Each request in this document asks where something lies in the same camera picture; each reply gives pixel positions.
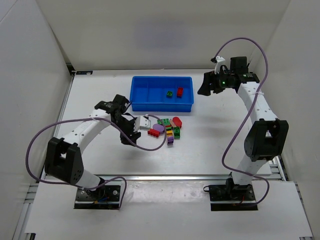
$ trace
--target blue plastic tray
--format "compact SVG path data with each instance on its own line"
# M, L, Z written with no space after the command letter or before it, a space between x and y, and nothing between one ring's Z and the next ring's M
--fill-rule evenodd
M178 87L183 88L177 97ZM130 101L133 111L190 112L194 104L192 78L189 76L134 76Z

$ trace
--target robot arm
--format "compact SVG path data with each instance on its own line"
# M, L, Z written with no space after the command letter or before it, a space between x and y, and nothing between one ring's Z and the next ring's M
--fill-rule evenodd
M211 91L215 94L223 92L227 88L235 89L236 93L243 100L249 111L255 95L257 100L250 114L252 127L244 140L244 151L237 170L250 173L253 176L269 160L282 153L287 137L289 125L286 120L279 120L270 109L263 93L257 89L259 79L256 74L249 72L247 57L232 57L230 69L220 64L219 72L216 70L204 74L203 83L198 90L199 95L209 96ZM226 180L225 188L218 188L221 197L220 201L232 200L230 196L248 196L249 200L253 194L247 194L252 191L252 176L241 172L233 171L230 178Z
M89 117L112 121L132 142L136 143L141 136L141 133L138 132L140 124L143 123L143 126L148 129L151 127L151 121L141 116L131 120L123 117L128 105L129 101L124 96L117 94L111 102L99 102ZM47 146L45 172L68 184L83 188L94 188L103 183L102 178L84 169L82 153L89 143L109 125L110 123L106 121L92 119L82 122L60 139L53 137ZM130 142L122 135L120 135L120 140L123 144L130 145ZM104 186L86 192L91 197L99 199L104 194Z

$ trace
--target wire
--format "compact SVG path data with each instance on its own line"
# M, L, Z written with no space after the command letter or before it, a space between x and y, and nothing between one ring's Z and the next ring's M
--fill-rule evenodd
M242 197L241 202L234 204L234 206L239 206L239 205L241 205L241 204L244 202L244 200L245 200L245 196Z
M205 188L209 188L209 185L208 185L208 186L204 186L204 187L203 187L203 191L204 191L205 193L210 193L210 190L205 190Z
M155 115L152 115L152 114L149 114L150 117L153 117L157 120L160 120L162 125L165 127L165 124L164 122L157 116ZM57 121L55 123L51 123L50 125L48 126L45 126L44 128L42 128L40 131L38 131L34 137L31 139L29 145L28 145L28 148L26 150L26 154L25 154L25 168L26 168L26 171L28 172L28 174L35 180L37 180L38 182L41 182L41 183L45 183L45 184L54 184L54 185L71 185L71 186L75 186L77 188L80 188L80 189L85 189L85 190L95 190L97 188L100 188L102 186L104 186L105 184L111 182L111 181L114 181L114 180L117 180L117 179L122 179L124 181L124 190L123 190L123 194L122 194L122 197L121 197L121 200L120 200L120 204L119 204L119 209L121 208L121 205L122 205L122 202L123 202L123 199L124 199L124 196L125 196L125 192L126 192L126 189L127 189L127 180L123 177L123 176L116 176L116 177L113 177L109 180L106 180L105 182L99 184L98 186L95 186L95 187L88 187L88 188L83 188L81 186L78 186L78 185L72 185L72 184L69 184L69 183L66 183L66 182L55 182L55 181L47 181L47 180L43 180L39 177L37 177L36 175L34 175L31 170L30 170L30 166L29 166L29 155L30 155L30 151L31 151L31 147L33 145L33 143L35 142L35 140L37 139L37 137L39 137L40 134L42 134L45 130L49 129L49 128L52 128L54 126L57 126L57 125L60 125L60 124L66 124L66 123L75 123L75 122L87 122L87 121L92 121L92 120L99 120L99 121L105 121L105 122L108 122L112 127L116 128L128 141L130 144L132 144L134 147L138 148L138 149L141 149L141 150L145 150L145 151L156 151L158 149L160 149L166 142L166 138L167 138L167 133L164 132L164 139L162 141L162 143L156 147L156 148L145 148L145 147L142 147L142 146L139 146L137 145L136 143L134 143L133 141L131 141L131 139L115 124L113 123L112 121L110 121L109 119L106 119L106 118L103 118L103 117L90 117L90 118L79 118L79 119L71 119L71 120L63 120L63 121Z
M126 109L125 109L124 112L126 112L126 111L129 109L129 107L131 106L131 104L132 104L132 101L130 101L129 104L128 104L128 106L126 106Z
M263 84L265 83L266 79L267 79L267 76L268 76L268 72L269 72L269 65L268 65L268 60L267 60L267 56L266 56L266 53L265 51L262 49L262 47L254 40L252 40L251 38L248 38L248 37L236 37L236 38L233 38L229 41L227 41L225 44L223 44L220 49L218 50L218 52L215 54L214 58L216 58L218 56L218 54L221 52L221 50L229 43L235 41L235 40L247 40L247 41L250 41L252 42L253 44L255 44L261 51L262 55L263 55L263 58L264 58L264 62L265 62L265 74L264 74L264 77L263 77L263 80L261 81L259 87L256 89L256 92L255 92L255 95L254 95L254 99L253 99L253 102L252 102L252 105L247 113L247 115L245 116L244 120L242 121L241 125L239 126L238 130L235 132L234 136L232 137L230 143L228 144L228 146L226 147L223 155L222 155L222 159L221 159L221 163L222 165L226 168L226 169L229 169L231 171L234 171L234 172L238 172L238 173L242 173L242 174L245 174L245 175L248 175L248 176L251 176L251 177L254 177L256 179L261 179L261 180L264 180L266 182L266 191L265 191L265 194L263 195L263 197L257 201L256 203L254 203L253 205L258 205L259 203L261 203L265 198L266 196L268 195L268 192L269 192L269 189L270 189L270 184L268 182L268 180L262 176L254 176L253 174L249 173L249 172L246 172L246 171L241 171L241 170L238 170L236 168L232 168L230 166L227 166L226 163L225 163L225 159L226 159L226 155L229 151L229 149L231 148L232 144L235 142L236 138L238 137L241 129L244 127L246 121L248 120L248 118L250 117L253 109L254 109L254 106L257 102L257 98L258 98L258 92L260 91L261 87L263 86Z
M102 199L95 200L95 201L93 202L93 204L101 203L101 202L103 202L104 200L107 200L108 198L109 198L109 197L104 197L104 198L102 198Z

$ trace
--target white table surface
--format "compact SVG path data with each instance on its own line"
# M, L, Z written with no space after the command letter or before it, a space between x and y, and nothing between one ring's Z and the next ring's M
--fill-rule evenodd
M211 211L200 181L129 181L121 210L73 209L76 188L40 183L35 240L299 240L312 233L293 182L271 181L258 211ZM254 181L257 199L266 190Z
M181 138L173 147L167 143L148 152L123 145L113 127L103 130L85 149L84 167L100 175L226 175L230 171L221 164L222 154L235 134L247 109L233 89L211 96L197 95L203 75L210 70L103 70L92 75L76 75L66 103L63 120L85 118L101 100L112 101L116 94L130 97L133 76L190 76L193 81L194 104L191 112L155 112L161 119L178 116L182 121ZM132 112L134 116L151 112ZM69 133L79 123L61 125L58 137ZM226 164L237 167L244 152L244 139L251 127L248 120L226 157ZM142 131L137 143L154 148L162 137ZM270 175L266 163L258 172Z

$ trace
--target colorful blocks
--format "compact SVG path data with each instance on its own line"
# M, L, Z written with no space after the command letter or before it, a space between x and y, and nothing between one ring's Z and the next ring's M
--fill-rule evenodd
M178 126L173 128L173 135L175 139L179 139L180 138L180 128Z
M167 143L168 143L168 145L169 144L173 144L174 143L174 137L173 136L168 136Z
M153 124L152 128L153 128L154 130L159 131L160 135L163 134L163 133L165 133L165 127L162 126L161 124Z
M171 127L169 118L161 119L166 127Z
M176 91L176 96L181 98L183 92L184 92L184 88L183 87L178 87L178 90Z
M170 136L173 136L174 133L172 132L172 130L169 130L169 131L166 131L166 136L167 137L170 137Z
M182 121L180 120L180 118L178 118L177 116L175 116L174 118L172 118L172 121L174 122L174 124L181 128L182 127Z
M176 125L175 125L175 123L174 123L174 121L172 121L172 119L170 119L170 124L171 124L171 126L174 128L174 127L176 127Z
M172 91L168 91L167 93L166 93L166 96L168 97L168 98L172 98L172 96L173 96L173 92Z
M148 131L148 135L155 136L156 138L158 138L159 135L160 135L160 132L151 128L151 129Z

